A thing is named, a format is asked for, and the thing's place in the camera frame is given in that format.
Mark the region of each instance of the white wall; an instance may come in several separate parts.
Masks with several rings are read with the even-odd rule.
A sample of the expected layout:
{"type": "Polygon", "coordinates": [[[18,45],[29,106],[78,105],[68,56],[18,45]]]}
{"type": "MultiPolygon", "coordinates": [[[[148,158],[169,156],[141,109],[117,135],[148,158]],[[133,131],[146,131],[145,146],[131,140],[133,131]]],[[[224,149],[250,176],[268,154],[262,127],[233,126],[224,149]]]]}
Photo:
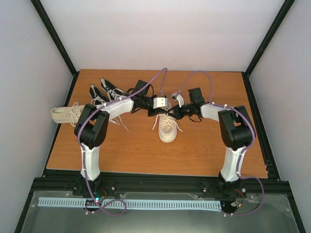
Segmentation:
{"type": "Polygon", "coordinates": [[[0,232],[12,233],[41,176],[71,74],[29,0],[0,4],[0,232]]]}
{"type": "Polygon", "coordinates": [[[311,4],[294,3],[250,80],[281,178],[311,232],[311,4]]]}
{"type": "Polygon", "coordinates": [[[42,0],[77,69],[245,71],[284,0],[42,0]]]}

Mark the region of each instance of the wooden table surface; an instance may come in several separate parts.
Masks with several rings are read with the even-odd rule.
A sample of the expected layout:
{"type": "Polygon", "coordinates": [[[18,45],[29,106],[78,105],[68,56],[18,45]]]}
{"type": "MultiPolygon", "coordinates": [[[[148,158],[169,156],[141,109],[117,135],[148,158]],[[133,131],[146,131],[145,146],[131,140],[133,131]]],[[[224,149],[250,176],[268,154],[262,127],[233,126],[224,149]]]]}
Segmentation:
{"type": "MultiPolygon", "coordinates": [[[[75,102],[79,102],[80,105],[89,103],[91,100],[89,87],[93,84],[102,90],[101,78],[126,91],[130,87],[135,87],[138,79],[149,81],[157,73],[155,70],[83,69],[69,106],[75,102]]],[[[189,73],[190,71],[169,71],[165,81],[165,94],[170,96],[178,91],[189,73]]],[[[241,73],[209,74],[213,81],[213,101],[230,106],[244,105],[253,121],[241,73]]],[[[155,93],[158,95],[161,80],[162,75],[153,82],[155,93]]],[[[198,73],[189,79],[181,93],[185,103],[189,103],[187,90],[195,87],[201,88],[205,101],[208,101],[208,79],[204,74],[198,73]]],[[[178,131],[173,142],[163,143],[158,136],[158,126],[153,132],[151,131],[156,117],[147,117],[146,110],[134,114],[126,113],[121,117],[129,132],[123,126],[109,123],[106,139],[100,149],[101,171],[218,176],[222,169],[225,145],[221,139],[218,122],[210,119],[192,122],[185,117],[177,121],[184,132],[178,131]]],[[[81,151],[73,130],[69,123],[61,125],[47,169],[81,170],[81,151]]],[[[242,175],[267,178],[258,139],[244,157],[242,175]]]]}

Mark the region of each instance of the black aluminum frame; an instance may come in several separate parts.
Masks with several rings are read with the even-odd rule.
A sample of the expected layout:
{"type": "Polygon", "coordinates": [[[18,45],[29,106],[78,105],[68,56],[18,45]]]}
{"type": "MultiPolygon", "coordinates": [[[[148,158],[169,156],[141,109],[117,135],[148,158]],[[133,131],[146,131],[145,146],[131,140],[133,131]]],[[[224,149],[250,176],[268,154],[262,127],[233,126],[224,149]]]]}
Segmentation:
{"type": "MultiPolygon", "coordinates": [[[[75,69],[69,55],[66,52],[65,47],[63,46],[40,0],[31,0],[31,2],[35,7],[36,11],[38,12],[45,27],[47,28],[57,49],[62,55],[66,65],[68,66],[68,69],[72,73],[73,79],[65,101],[65,106],[67,106],[71,98],[71,94],[73,92],[75,83],[78,79],[79,71],[75,69]]],[[[288,182],[280,180],[280,176],[271,151],[269,140],[267,138],[267,134],[264,125],[262,123],[257,102],[249,80],[249,77],[252,71],[254,70],[256,64],[258,63],[264,51],[268,47],[270,41],[272,40],[274,34],[281,25],[283,19],[285,18],[286,14],[290,10],[293,3],[294,0],[284,1],[282,7],[279,10],[279,13],[277,14],[275,20],[273,21],[270,29],[268,30],[266,36],[264,37],[257,52],[255,53],[255,56],[253,57],[247,70],[241,73],[245,85],[245,90],[250,103],[252,115],[254,118],[263,159],[267,166],[266,170],[268,173],[268,178],[261,179],[264,185],[265,193],[286,194],[289,199],[298,229],[300,232],[305,232],[290,185],[288,182]]],[[[48,155],[48,159],[53,149],[59,128],[60,124],[57,126],[52,146],[48,155]]],[[[216,200],[232,200],[233,198],[235,198],[234,196],[224,198],[221,197],[219,194],[212,192],[211,187],[215,184],[215,182],[217,182],[217,177],[164,176],[164,175],[141,175],[141,174],[101,172],[100,179],[104,181],[104,185],[107,189],[108,195],[114,197],[118,197],[119,194],[124,194],[126,192],[179,192],[179,193],[186,192],[206,198],[215,198],[216,200]]],[[[243,181],[243,187],[247,190],[248,193],[261,193],[261,188],[255,179],[243,181]]],[[[89,196],[89,193],[87,192],[85,187],[81,185],[81,175],[79,171],[50,170],[46,169],[45,166],[42,177],[34,179],[24,209],[17,224],[15,231],[16,233],[21,232],[29,205],[31,203],[33,192],[36,190],[73,191],[73,193],[76,195],[83,195],[85,197],[89,196]]]]}

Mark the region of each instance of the purple cable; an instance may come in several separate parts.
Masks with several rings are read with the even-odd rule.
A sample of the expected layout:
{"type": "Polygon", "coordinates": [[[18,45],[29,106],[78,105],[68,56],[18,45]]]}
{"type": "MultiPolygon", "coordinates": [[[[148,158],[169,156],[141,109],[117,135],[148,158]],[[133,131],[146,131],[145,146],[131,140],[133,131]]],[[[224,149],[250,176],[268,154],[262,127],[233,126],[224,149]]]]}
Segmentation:
{"type": "MultiPolygon", "coordinates": [[[[240,161],[241,161],[241,158],[242,158],[242,154],[247,150],[249,149],[251,146],[253,146],[253,144],[255,143],[255,131],[251,125],[251,123],[246,119],[245,116],[243,116],[242,113],[240,113],[238,110],[236,110],[235,108],[233,107],[230,107],[230,106],[224,106],[224,105],[220,105],[220,104],[213,104],[214,106],[216,107],[220,107],[220,108],[228,108],[228,109],[231,109],[232,111],[234,111],[236,114],[238,114],[244,121],[245,123],[247,124],[247,126],[249,127],[250,131],[251,131],[251,134],[252,134],[252,137],[253,137],[253,140],[251,142],[251,144],[249,144],[247,147],[245,147],[243,150],[241,150],[240,154],[239,154],[239,157],[238,157],[238,162],[237,162],[237,166],[236,166],[236,171],[239,170],[239,166],[240,166],[240,161]]],[[[263,202],[264,202],[264,189],[263,189],[263,185],[262,185],[262,182],[260,181],[260,179],[256,176],[247,176],[247,177],[242,177],[238,172],[237,172],[237,176],[242,179],[242,180],[246,180],[246,179],[256,179],[259,184],[260,184],[260,187],[261,187],[261,191],[262,191],[262,200],[259,204],[259,206],[255,209],[255,210],[252,210],[248,213],[245,213],[245,214],[233,214],[232,216],[246,216],[246,215],[250,215],[254,212],[256,212],[262,205],[263,205],[263,202]]]]}
{"type": "Polygon", "coordinates": [[[120,199],[112,200],[112,201],[108,202],[108,203],[107,203],[105,206],[103,206],[103,207],[102,207],[99,203],[96,202],[95,197],[94,197],[94,195],[93,195],[93,192],[92,192],[91,187],[89,186],[89,182],[88,182],[88,176],[87,176],[87,171],[86,171],[86,152],[85,152],[85,147],[82,145],[82,143],[81,143],[81,141],[80,141],[81,133],[82,133],[84,127],[86,126],[86,124],[87,124],[87,123],[91,120],[91,118],[92,118],[95,114],[97,114],[100,110],[102,110],[102,109],[105,108],[106,106],[111,105],[112,103],[116,103],[116,102],[118,102],[118,101],[126,100],[126,99],[131,98],[132,96],[138,94],[139,92],[141,92],[142,90],[144,90],[149,84],[151,84],[151,83],[153,82],[153,80],[156,79],[163,71],[165,71],[165,75],[166,75],[166,73],[167,73],[167,68],[161,69],[161,71],[159,71],[145,86],[143,86],[143,87],[142,87],[140,90],[138,90],[137,92],[135,92],[135,93],[133,93],[133,94],[131,94],[131,95],[129,95],[129,96],[126,96],[126,97],[123,97],[123,98],[119,98],[119,99],[115,99],[115,100],[113,100],[113,101],[110,101],[110,102],[106,103],[105,105],[103,105],[103,106],[99,107],[98,109],[96,109],[92,114],[90,114],[90,115],[88,116],[88,118],[87,118],[87,119],[85,120],[85,122],[82,124],[82,126],[81,126],[81,128],[80,128],[80,130],[79,130],[79,132],[78,132],[77,141],[78,141],[78,144],[80,145],[80,147],[81,147],[82,150],[83,150],[83,154],[82,154],[82,166],[83,166],[84,175],[85,175],[85,179],[86,179],[86,185],[87,185],[87,189],[88,189],[88,191],[89,191],[89,193],[90,193],[90,195],[91,195],[91,197],[92,197],[94,203],[99,207],[99,209],[98,209],[97,211],[103,211],[103,212],[105,212],[106,214],[111,215],[111,216],[120,216],[120,215],[123,215],[123,214],[126,212],[126,202],[123,201],[123,200],[120,200],[120,199]],[[109,205],[110,203],[112,203],[112,202],[114,202],[114,201],[121,201],[121,202],[124,204],[124,210],[123,210],[120,214],[114,215],[114,214],[111,214],[111,213],[107,212],[107,211],[104,209],[104,207],[106,207],[107,205],[109,205]]]}
{"type": "Polygon", "coordinates": [[[181,91],[182,91],[182,89],[184,88],[184,86],[185,86],[186,82],[188,81],[188,79],[189,79],[192,75],[194,75],[194,74],[196,74],[196,73],[204,73],[204,74],[208,77],[208,79],[209,79],[209,100],[208,100],[208,101],[209,101],[210,103],[212,103],[212,91],[213,91],[212,79],[210,78],[210,76],[209,76],[209,74],[208,74],[207,72],[202,71],[202,70],[198,70],[198,71],[193,71],[193,72],[191,72],[191,73],[188,75],[188,77],[185,79],[185,81],[183,82],[183,84],[181,85],[181,88],[179,89],[179,91],[177,92],[177,94],[180,94],[180,93],[181,93],[181,91]]]}
{"type": "MultiPolygon", "coordinates": [[[[120,202],[122,202],[122,203],[124,204],[124,206],[126,207],[126,202],[125,202],[125,201],[123,201],[123,200],[121,200],[121,199],[114,199],[114,200],[111,200],[111,201],[107,202],[104,206],[102,206],[102,208],[104,209],[104,208],[107,207],[109,204],[111,204],[111,203],[113,203],[113,202],[115,202],[115,201],[120,201],[120,202]]],[[[89,207],[91,204],[94,204],[94,203],[96,204],[96,203],[98,203],[98,202],[90,202],[89,204],[87,204],[87,205],[85,206],[85,211],[88,212],[87,207],[89,207]]],[[[97,212],[99,212],[99,211],[101,211],[101,209],[95,210],[94,213],[97,213],[97,212]]],[[[120,215],[123,214],[123,212],[121,212],[120,214],[112,214],[112,213],[109,213],[109,212],[107,212],[107,211],[105,210],[105,213],[108,214],[108,215],[110,215],[110,216],[120,216],[120,215]]]]}

